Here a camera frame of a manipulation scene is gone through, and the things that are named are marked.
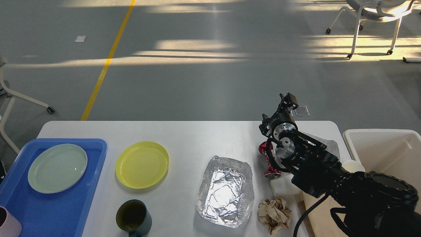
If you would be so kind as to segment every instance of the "yellow plate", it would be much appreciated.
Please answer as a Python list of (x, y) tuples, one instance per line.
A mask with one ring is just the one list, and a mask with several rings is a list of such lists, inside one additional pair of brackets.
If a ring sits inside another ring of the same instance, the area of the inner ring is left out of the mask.
[(144, 189), (164, 177), (168, 164), (168, 153), (160, 144), (139, 142), (121, 153), (115, 164), (115, 174), (125, 186)]

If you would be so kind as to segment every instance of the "chair wheel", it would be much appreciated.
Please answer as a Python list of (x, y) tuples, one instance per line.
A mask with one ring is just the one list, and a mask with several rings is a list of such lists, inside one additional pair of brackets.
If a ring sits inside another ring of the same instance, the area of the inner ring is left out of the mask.
[(53, 108), (53, 107), (48, 107), (47, 108), (47, 112), (49, 113), (49, 114), (52, 114), (52, 113), (54, 113), (56, 110)]

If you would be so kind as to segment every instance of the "dark green mug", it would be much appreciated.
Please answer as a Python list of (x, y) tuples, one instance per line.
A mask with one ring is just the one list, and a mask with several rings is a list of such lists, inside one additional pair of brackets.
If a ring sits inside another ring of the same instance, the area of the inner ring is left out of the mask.
[(117, 211), (115, 216), (118, 227), (127, 231), (129, 237), (141, 237), (146, 235), (152, 227), (152, 217), (140, 200), (129, 200)]

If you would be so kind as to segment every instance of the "crumpled paper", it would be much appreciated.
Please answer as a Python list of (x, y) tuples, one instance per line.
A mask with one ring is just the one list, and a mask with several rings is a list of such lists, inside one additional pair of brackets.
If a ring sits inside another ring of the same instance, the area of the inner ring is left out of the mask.
[(289, 228), (292, 211), (288, 209), (287, 202), (284, 199), (276, 197), (275, 200), (262, 200), (257, 215), (260, 223), (266, 227), (269, 234), (274, 235), (281, 228)]

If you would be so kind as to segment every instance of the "gray floor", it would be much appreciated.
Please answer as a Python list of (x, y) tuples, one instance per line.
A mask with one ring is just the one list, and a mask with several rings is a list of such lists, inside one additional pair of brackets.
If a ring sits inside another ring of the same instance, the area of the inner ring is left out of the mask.
[[(3, 1), (0, 51), (18, 100), (6, 132), (22, 147), (51, 120), (80, 120), (130, 0)], [(421, 133), (421, 15), (367, 22), (351, 51), (354, 19), (342, 0), (137, 0), (88, 120), (261, 120), (291, 92), (310, 117), (340, 131)], [(83, 43), (73, 42), (87, 35)], [(16, 156), (0, 141), (9, 168)]]

